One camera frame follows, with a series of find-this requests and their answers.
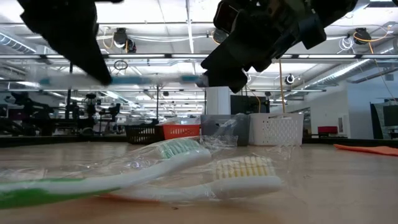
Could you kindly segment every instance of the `toothbrush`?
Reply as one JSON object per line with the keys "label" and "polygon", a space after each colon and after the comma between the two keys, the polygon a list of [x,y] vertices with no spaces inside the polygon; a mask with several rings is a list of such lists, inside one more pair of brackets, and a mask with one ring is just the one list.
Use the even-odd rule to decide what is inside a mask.
{"label": "toothbrush", "polygon": [[[199,75],[126,75],[112,77],[110,85],[161,85],[164,83],[196,83],[200,79]],[[86,75],[56,75],[42,78],[38,81],[39,85],[51,86],[56,88],[85,87],[100,85],[96,80]]]}
{"label": "toothbrush", "polygon": [[163,144],[160,153],[167,159],[159,164],[129,174],[82,179],[42,179],[0,184],[0,208],[14,208],[59,202],[103,194],[172,174],[178,170],[206,164],[211,153],[204,147],[192,147],[189,139]]}
{"label": "toothbrush", "polygon": [[111,192],[107,197],[154,202],[227,200],[276,192],[282,181],[276,176],[271,160],[263,157],[239,157],[218,161],[214,181],[182,188],[130,187]]}

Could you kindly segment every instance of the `white plastic basket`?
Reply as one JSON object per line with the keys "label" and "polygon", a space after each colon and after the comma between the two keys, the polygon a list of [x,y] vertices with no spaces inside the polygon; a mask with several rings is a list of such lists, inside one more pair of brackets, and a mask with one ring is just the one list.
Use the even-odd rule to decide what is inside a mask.
{"label": "white plastic basket", "polygon": [[303,114],[250,114],[250,117],[250,144],[302,145]]}

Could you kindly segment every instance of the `wooden table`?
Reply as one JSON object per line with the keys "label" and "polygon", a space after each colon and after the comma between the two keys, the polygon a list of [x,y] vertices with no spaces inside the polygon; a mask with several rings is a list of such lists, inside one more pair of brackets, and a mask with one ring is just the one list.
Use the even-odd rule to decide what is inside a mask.
{"label": "wooden table", "polygon": [[[87,164],[134,149],[101,142],[5,148],[0,166]],[[398,223],[398,158],[324,145],[304,145],[297,152],[290,191],[197,205],[85,198],[0,210],[0,223]]]}

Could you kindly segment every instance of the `gray container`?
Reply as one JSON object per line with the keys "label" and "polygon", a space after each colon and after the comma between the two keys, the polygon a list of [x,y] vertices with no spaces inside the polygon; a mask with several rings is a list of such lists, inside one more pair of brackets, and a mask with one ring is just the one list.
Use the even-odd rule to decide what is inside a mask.
{"label": "gray container", "polygon": [[250,117],[237,115],[201,115],[201,135],[232,135],[238,137],[238,146],[249,144]]}

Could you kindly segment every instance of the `orange cloth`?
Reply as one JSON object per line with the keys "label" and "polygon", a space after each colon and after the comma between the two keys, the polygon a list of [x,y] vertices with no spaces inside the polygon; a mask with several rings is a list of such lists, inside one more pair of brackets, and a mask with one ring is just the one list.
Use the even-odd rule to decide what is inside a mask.
{"label": "orange cloth", "polygon": [[368,152],[375,154],[382,154],[387,156],[398,156],[398,149],[387,147],[387,146],[378,146],[378,147],[356,147],[356,146],[342,146],[342,145],[334,145],[337,149],[356,151],[356,152]]}

